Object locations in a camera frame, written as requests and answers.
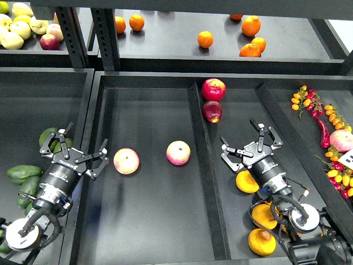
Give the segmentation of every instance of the orange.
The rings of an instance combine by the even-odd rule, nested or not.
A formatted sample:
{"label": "orange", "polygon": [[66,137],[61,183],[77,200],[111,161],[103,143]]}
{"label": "orange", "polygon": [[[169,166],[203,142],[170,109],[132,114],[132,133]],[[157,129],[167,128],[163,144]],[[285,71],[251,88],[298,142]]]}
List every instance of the orange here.
{"label": "orange", "polygon": [[241,20],[243,15],[234,15],[234,14],[231,14],[229,15],[231,17],[231,19],[233,20]]}
{"label": "orange", "polygon": [[264,38],[260,38],[260,37],[255,38],[252,40],[252,43],[256,44],[260,48],[261,53],[264,52],[266,48],[266,40]]}
{"label": "orange", "polygon": [[213,36],[209,31],[202,31],[197,37],[197,42],[202,48],[208,48],[213,43]]}
{"label": "orange", "polygon": [[260,57],[260,55],[261,55],[260,48],[253,43],[244,45],[244,47],[241,48],[239,53],[240,57]]}
{"label": "orange", "polygon": [[141,31],[145,25],[145,20],[140,15],[132,15],[129,19],[130,27],[135,31]]}
{"label": "orange", "polygon": [[261,28],[260,19],[256,15],[251,15],[244,19],[242,24],[242,32],[245,36],[255,36]]}
{"label": "orange", "polygon": [[126,29],[126,23],[122,17],[115,17],[115,28],[118,34],[123,33]]}

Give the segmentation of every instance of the apple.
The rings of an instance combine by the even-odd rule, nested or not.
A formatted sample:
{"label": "apple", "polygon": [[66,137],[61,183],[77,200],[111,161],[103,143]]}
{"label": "apple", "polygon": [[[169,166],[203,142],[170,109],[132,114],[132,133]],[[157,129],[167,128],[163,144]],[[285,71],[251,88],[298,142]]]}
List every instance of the apple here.
{"label": "apple", "polygon": [[226,85],[219,79],[207,79],[202,85],[202,95],[207,101],[220,101],[225,93]]}
{"label": "apple", "polygon": [[57,39],[59,41],[62,41],[64,39],[64,36],[62,35],[62,31],[61,31],[60,25],[58,25],[58,24],[50,24],[46,28],[46,33],[54,35],[55,37],[57,37]]}
{"label": "apple", "polygon": [[330,135],[330,144],[339,152],[346,152],[353,149],[353,134],[347,130],[340,129]]}
{"label": "apple", "polygon": [[53,23],[59,24],[59,20],[57,19],[56,13],[54,13]]}
{"label": "apple", "polygon": [[12,19],[8,15],[0,14],[0,26],[10,29]]}
{"label": "apple", "polygon": [[38,20],[35,17],[32,17],[29,21],[29,26],[34,33],[43,35],[46,33],[46,28],[49,26],[49,22],[47,20]]}
{"label": "apple", "polygon": [[167,148],[168,160],[176,166],[181,166],[188,162],[190,158],[190,147],[183,141],[174,141]]}
{"label": "apple", "polygon": [[1,45],[7,50],[18,50],[24,44],[24,40],[15,32],[6,32],[1,36]]}
{"label": "apple", "polygon": [[40,46],[46,51],[60,51],[60,43],[57,37],[51,34],[44,34],[39,41]]}
{"label": "apple", "polygon": [[116,170],[124,175],[134,173],[140,164],[140,159],[138,158],[137,153],[130,148],[118,150],[113,161]]}
{"label": "apple", "polygon": [[217,101],[207,101],[202,106],[202,114],[210,123],[217,123],[222,118],[222,106]]}
{"label": "apple", "polygon": [[31,28],[26,22],[17,21],[10,25],[10,31],[15,32],[21,36],[22,39],[26,40],[31,37]]}

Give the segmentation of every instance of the fruit display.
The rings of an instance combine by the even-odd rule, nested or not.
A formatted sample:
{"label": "fruit display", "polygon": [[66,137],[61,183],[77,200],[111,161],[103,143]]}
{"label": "fruit display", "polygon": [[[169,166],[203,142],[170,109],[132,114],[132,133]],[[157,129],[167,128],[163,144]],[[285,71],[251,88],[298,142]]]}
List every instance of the fruit display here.
{"label": "fruit display", "polygon": [[27,42],[37,39],[43,50],[60,50],[63,33],[55,14],[52,22],[38,20],[25,3],[13,3],[11,9],[6,2],[0,3],[0,49],[26,49]]}
{"label": "fruit display", "polygon": [[[326,165],[324,169],[330,182],[339,191],[343,198],[349,199],[353,196],[353,170],[339,162],[346,152],[353,149],[353,134],[351,126],[338,113],[337,107],[332,104],[324,105],[318,92],[313,89],[307,89],[307,86],[301,86],[291,99],[292,109],[298,111],[298,117],[301,118],[304,109],[311,112],[320,128],[321,140],[320,146],[327,151],[325,157],[327,162],[319,156],[315,156]],[[319,117],[327,115],[328,122],[332,123],[333,132],[330,134],[329,128]]]}
{"label": "fruit display", "polygon": [[140,158],[133,149],[122,148],[114,155],[113,163],[119,173],[128,175],[138,169]]}
{"label": "fruit display", "polygon": [[183,141],[174,141],[167,147],[166,155],[170,163],[181,166],[190,158],[190,147]]}

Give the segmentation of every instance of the black surface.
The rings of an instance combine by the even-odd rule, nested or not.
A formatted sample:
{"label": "black surface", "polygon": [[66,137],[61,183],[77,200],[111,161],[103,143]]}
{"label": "black surface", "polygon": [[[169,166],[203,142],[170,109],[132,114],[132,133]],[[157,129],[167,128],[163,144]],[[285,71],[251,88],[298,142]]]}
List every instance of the black surface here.
{"label": "black surface", "polygon": [[[46,169],[50,160],[39,154],[38,139],[49,127],[74,127],[69,137],[80,148],[93,71],[48,68],[0,68],[0,216],[7,222],[25,217],[17,207],[19,185],[6,172],[16,165],[36,165]],[[61,219],[65,225],[66,218]],[[63,235],[40,252],[34,264],[58,264]],[[28,253],[11,260],[21,262]]]}
{"label": "black surface", "polygon": [[[96,78],[94,89],[99,83]],[[101,80],[92,139],[97,137],[97,146],[109,140],[111,163],[89,185],[77,263],[213,260],[188,87],[118,85]],[[175,140],[191,148],[189,162],[181,167],[165,155]],[[119,174],[113,165],[115,152],[123,147],[140,157],[139,169],[130,176]]]}
{"label": "black surface", "polygon": [[352,20],[353,14],[350,12],[350,0],[331,1],[305,1],[299,0],[289,4],[287,1],[218,1],[218,0],[195,0],[184,1],[94,1],[94,0],[32,0],[32,4],[37,6],[76,6],[95,8],[120,8],[120,9],[142,9],[159,11],[180,11],[198,13],[223,13],[223,14],[258,14],[273,15],[278,17],[299,17],[299,18],[319,18],[319,19],[343,19]]}

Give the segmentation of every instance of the cherry tomato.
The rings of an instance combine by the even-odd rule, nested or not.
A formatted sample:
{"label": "cherry tomato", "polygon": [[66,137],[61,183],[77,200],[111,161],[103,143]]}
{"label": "cherry tomato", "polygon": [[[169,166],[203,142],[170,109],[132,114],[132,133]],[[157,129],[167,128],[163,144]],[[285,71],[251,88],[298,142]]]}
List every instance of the cherry tomato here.
{"label": "cherry tomato", "polygon": [[325,153],[325,157],[333,157],[333,152],[327,152]]}
{"label": "cherry tomato", "polygon": [[332,157],[330,157],[330,160],[331,160],[331,161],[337,161],[338,159],[339,159],[338,156],[332,156]]}
{"label": "cherry tomato", "polygon": [[326,105],[324,106],[325,110],[333,110],[333,106],[332,105]]}
{"label": "cherry tomato", "polygon": [[326,110],[326,114],[327,114],[327,115],[331,115],[331,114],[333,114],[333,113],[335,113],[335,111],[332,110],[332,109],[331,109],[331,110]]}
{"label": "cherry tomato", "polygon": [[338,123],[340,123],[340,121],[341,121],[340,118],[336,118],[336,119],[333,120],[332,125],[336,126]]}
{"label": "cherry tomato", "polygon": [[304,100],[303,105],[304,105],[305,107],[307,107],[307,106],[310,105],[310,103],[311,103],[311,100],[308,98],[308,99]]}
{"label": "cherry tomato", "polygon": [[342,181],[342,176],[341,176],[341,175],[337,175],[337,176],[335,177],[335,181],[336,181],[337,183],[340,183],[340,182]]}
{"label": "cherry tomato", "polygon": [[334,121],[334,119],[336,119],[336,114],[335,113],[330,115],[329,121],[332,123]]}
{"label": "cherry tomato", "polygon": [[292,98],[291,101],[294,103],[294,104],[299,104],[299,99],[297,98]]}
{"label": "cherry tomato", "polygon": [[333,177],[336,177],[338,175],[338,171],[333,169],[333,170],[330,170],[329,172],[327,172],[327,176],[330,177],[330,178],[333,178]]}
{"label": "cherry tomato", "polygon": [[294,109],[294,110],[299,110],[299,106],[298,106],[297,104],[293,104],[293,105],[292,105],[292,109]]}
{"label": "cherry tomato", "polygon": [[342,194],[343,198],[349,199],[348,192],[346,190],[342,190],[341,194]]}
{"label": "cherry tomato", "polygon": [[342,176],[342,184],[343,184],[344,186],[348,186],[350,179],[351,179],[351,178],[350,178],[348,175],[343,175],[343,176]]}

